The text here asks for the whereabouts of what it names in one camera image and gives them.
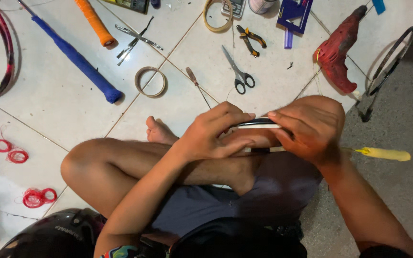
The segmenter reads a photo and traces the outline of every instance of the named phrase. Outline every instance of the helmet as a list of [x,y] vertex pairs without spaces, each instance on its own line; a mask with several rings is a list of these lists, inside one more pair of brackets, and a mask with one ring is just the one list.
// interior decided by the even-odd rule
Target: helmet
[[0,258],[91,258],[102,228],[100,214],[91,209],[66,209],[18,233]]

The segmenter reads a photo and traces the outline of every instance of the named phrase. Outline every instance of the white tile floor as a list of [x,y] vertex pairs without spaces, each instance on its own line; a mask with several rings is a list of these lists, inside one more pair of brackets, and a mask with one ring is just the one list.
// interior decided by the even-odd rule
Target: white tile floor
[[[385,0],[387,10],[377,15],[369,0],[315,0],[307,29],[295,36],[293,49],[283,49],[284,31],[275,26],[278,6],[265,15],[247,6],[241,20],[234,21],[267,41],[267,49],[251,40],[261,52],[249,55],[236,29],[210,32],[201,16],[204,1],[181,0],[178,9],[149,6],[143,15],[99,0],[90,0],[103,23],[119,41],[108,50],[102,47],[93,29],[73,1],[26,0],[32,10],[71,43],[125,98],[116,104],[106,102],[102,93],[55,46],[53,41],[20,10],[15,0],[0,0],[0,9],[13,26],[16,67],[19,74],[13,88],[0,97],[0,129],[12,143],[26,149],[29,160],[21,165],[8,163],[0,153],[0,248],[17,232],[45,214],[64,208],[85,208],[60,176],[60,163],[76,144],[97,137],[146,139],[144,124],[148,115],[160,118],[180,136],[196,115],[208,110],[198,89],[186,76],[189,66],[204,90],[210,106],[228,100],[248,112],[265,113],[293,101],[297,96],[323,95],[340,101],[348,111],[354,100],[343,94],[323,73],[314,77],[312,54],[330,32],[359,5],[372,8],[359,27],[357,43],[348,52],[348,78],[364,92],[368,77],[375,71],[386,51],[409,26],[413,26],[413,1]],[[213,26],[226,22],[221,3],[212,5],[208,20]],[[154,15],[145,37],[164,50],[139,42],[118,67],[115,56],[133,38],[119,32],[114,24],[140,32]],[[234,73],[221,51],[221,44],[233,56],[239,69],[251,74],[256,87],[243,96],[233,86]],[[162,97],[147,98],[136,90],[135,73],[145,66],[158,67],[168,79]],[[0,79],[5,71],[5,53],[0,37]],[[147,74],[143,81],[148,81]],[[156,75],[147,85],[148,93],[158,91],[161,78]],[[29,187],[54,188],[59,199],[54,204],[28,209],[20,204],[22,192]]]

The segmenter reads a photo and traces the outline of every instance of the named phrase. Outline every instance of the shorts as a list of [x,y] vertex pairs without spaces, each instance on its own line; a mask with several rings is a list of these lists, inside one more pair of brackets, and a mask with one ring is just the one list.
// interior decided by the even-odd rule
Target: shorts
[[172,188],[144,234],[184,236],[223,217],[246,218],[262,226],[284,226],[299,219],[323,177],[311,163],[282,151],[267,154],[243,196],[212,186]]

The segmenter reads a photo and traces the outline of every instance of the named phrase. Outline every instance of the orange racket grip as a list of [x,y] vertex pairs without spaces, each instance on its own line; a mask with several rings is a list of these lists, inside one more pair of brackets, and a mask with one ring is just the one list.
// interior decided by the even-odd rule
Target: orange racket grip
[[105,25],[101,22],[100,18],[96,14],[95,10],[92,8],[88,0],[75,0],[76,4],[81,11],[83,12],[84,16],[89,21],[90,25],[94,29],[97,36],[100,38],[100,43],[102,46],[109,46],[114,41],[115,38],[111,36],[111,34],[106,29]]

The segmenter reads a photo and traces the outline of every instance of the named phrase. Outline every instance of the electric drill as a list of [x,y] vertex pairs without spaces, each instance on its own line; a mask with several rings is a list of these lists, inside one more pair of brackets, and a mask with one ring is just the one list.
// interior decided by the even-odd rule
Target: electric drill
[[359,20],[364,17],[367,10],[365,5],[354,10],[313,53],[313,60],[318,60],[329,79],[345,93],[351,93],[357,87],[356,83],[347,78],[348,68],[345,66],[345,59],[348,50],[358,38]]

